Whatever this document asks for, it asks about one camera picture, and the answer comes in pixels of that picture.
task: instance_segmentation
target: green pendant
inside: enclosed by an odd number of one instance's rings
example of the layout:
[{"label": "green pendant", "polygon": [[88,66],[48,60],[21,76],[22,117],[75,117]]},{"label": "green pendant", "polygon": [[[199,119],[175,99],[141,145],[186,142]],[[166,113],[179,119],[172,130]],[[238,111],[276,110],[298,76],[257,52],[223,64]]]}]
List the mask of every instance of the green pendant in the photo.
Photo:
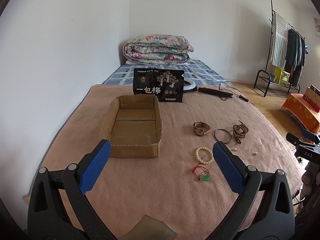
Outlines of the green pendant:
[{"label": "green pendant", "polygon": [[209,181],[210,179],[211,179],[211,177],[210,177],[209,174],[203,175],[203,176],[201,176],[201,178],[200,178],[201,181]]}]

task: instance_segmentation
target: white bead bracelet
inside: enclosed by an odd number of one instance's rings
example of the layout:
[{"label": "white bead bracelet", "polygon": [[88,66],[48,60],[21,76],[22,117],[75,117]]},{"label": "white bead bracelet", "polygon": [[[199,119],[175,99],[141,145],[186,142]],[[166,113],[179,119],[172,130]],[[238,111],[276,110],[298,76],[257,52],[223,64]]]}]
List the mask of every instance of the white bead bracelet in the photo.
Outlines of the white bead bracelet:
[{"label": "white bead bracelet", "polygon": [[[208,151],[208,152],[210,153],[211,160],[209,160],[208,162],[201,160],[200,157],[199,157],[199,154],[198,154],[199,150],[206,150],[206,151]],[[212,150],[210,150],[210,149],[207,148],[207,147],[199,147],[198,149],[196,149],[196,158],[197,158],[197,160],[198,160],[200,163],[202,163],[202,164],[210,164],[210,163],[213,162],[213,152],[212,152]]]}]

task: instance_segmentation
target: red string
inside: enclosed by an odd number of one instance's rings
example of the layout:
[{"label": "red string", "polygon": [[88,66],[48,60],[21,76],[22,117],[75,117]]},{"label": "red string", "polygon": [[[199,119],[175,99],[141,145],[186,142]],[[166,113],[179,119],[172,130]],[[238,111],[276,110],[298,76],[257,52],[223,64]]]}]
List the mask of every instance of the red string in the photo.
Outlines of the red string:
[{"label": "red string", "polygon": [[200,178],[203,176],[203,173],[208,173],[208,174],[210,174],[209,171],[208,171],[208,169],[205,168],[204,166],[201,166],[200,163],[201,163],[201,162],[199,162],[199,164],[196,165],[196,166],[192,169],[192,173],[193,173],[194,175],[196,175],[196,169],[197,169],[197,168],[202,168],[202,169],[203,169],[203,171],[202,171],[202,172],[199,174],[199,176],[198,176],[198,179],[199,179],[199,180],[200,180]]}]

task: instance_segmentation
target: watch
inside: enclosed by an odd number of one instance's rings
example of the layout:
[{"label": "watch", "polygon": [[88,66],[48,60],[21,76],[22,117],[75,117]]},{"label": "watch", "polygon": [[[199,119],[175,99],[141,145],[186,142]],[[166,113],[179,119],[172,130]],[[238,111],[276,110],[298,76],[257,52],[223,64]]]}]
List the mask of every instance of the watch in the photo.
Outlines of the watch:
[{"label": "watch", "polygon": [[205,134],[210,132],[210,126],[204,122],[195,122],[193,126],[193,131],[197,136],[204,136]]}]

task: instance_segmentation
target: striped towel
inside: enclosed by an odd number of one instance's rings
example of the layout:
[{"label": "striped towel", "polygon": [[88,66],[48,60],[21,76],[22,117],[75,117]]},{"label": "striped towel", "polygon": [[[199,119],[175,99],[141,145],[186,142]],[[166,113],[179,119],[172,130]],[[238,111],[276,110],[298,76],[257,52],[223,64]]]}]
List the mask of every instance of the striped towel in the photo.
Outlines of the striped towel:
[{"label": "striped towel", "polygon": [[271,62],[274,66],[284,68],[288,45],[288,22],[274,12]]}]

